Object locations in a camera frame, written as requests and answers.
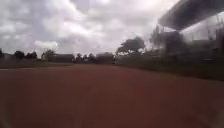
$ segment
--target gray cloud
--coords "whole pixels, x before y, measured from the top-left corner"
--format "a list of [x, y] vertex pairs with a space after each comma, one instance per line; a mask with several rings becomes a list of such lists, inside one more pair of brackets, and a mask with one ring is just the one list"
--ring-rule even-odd
[[178, 0], [1, 0], [0, 47], [6, 52], [52, 47], [61, 53], [115, 49], [145, 39]]

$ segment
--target tree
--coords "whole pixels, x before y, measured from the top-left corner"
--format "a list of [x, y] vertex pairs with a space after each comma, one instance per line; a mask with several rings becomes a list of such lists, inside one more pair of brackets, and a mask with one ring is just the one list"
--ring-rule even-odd
[[96, 55], [96, 63], [98, 64], [112, 64], [114, 61], [114, 55], [112, 53], [101, 53]]
[[54, 55], [55, 55], [55, 51], [48, 49], [42, 54], [41, 58], [43, 60], [52, 61], [54, 59]]
[[130, 51], [138, 52], [139, 49], [145, 48], [145, 43], [140, 37], [128, 39], [117, 49], [117, 53], [130, 53]]
[[32, 53], [27, 53], [27, 55], [25, 56], [26, 59], [37, 59], [37, 53], [36, 52], [32, 52]]
[[0, 48], [0, 59], [4, 57], [4, 54], [2, 52], [2, 49]]
[[17, 58], [17, 59], [19, 59], [19, 60], [22, 60], [25, 57], [25, 54], [22, 51], [16, 51], [14, 53], [14, 57]]
[[88, 60], [90, 63], [96, 63], [96, 58], [92, 53], [89, 54]]
[[82, 55], [80, 53], [78, 53], [75, 60], [76, 60], [77, 63], [81, 63], [83, 61]]
[[37, 53], [34, 51], [31, 53], [32, 59], [37, 59]]

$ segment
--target grass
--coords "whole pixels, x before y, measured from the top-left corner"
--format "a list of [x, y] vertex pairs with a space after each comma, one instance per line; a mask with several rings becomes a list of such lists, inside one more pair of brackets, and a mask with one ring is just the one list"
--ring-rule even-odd
[[125, 58], [117, 62], [119, 66], [138, 68], [142, 70], [166, 72], [188, 77], [213, 79], [224, 81], [224, 63], [179, 63], [179, 62], [152, 62], [140, 58]]

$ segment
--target roof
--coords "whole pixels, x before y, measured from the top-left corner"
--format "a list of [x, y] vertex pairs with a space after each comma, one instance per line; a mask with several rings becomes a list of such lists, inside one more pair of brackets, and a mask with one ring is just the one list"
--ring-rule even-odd
[[159, 24], [180, 31], [223, 10], [224, 0], [180, 0]]

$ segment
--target dirt track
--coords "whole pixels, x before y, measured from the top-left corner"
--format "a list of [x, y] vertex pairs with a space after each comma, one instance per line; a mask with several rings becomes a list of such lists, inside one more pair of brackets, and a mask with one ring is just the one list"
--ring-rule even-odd
[[76, 65], [0, 71], [0, 84], [12, 128], [224, 127], [223, 82]]

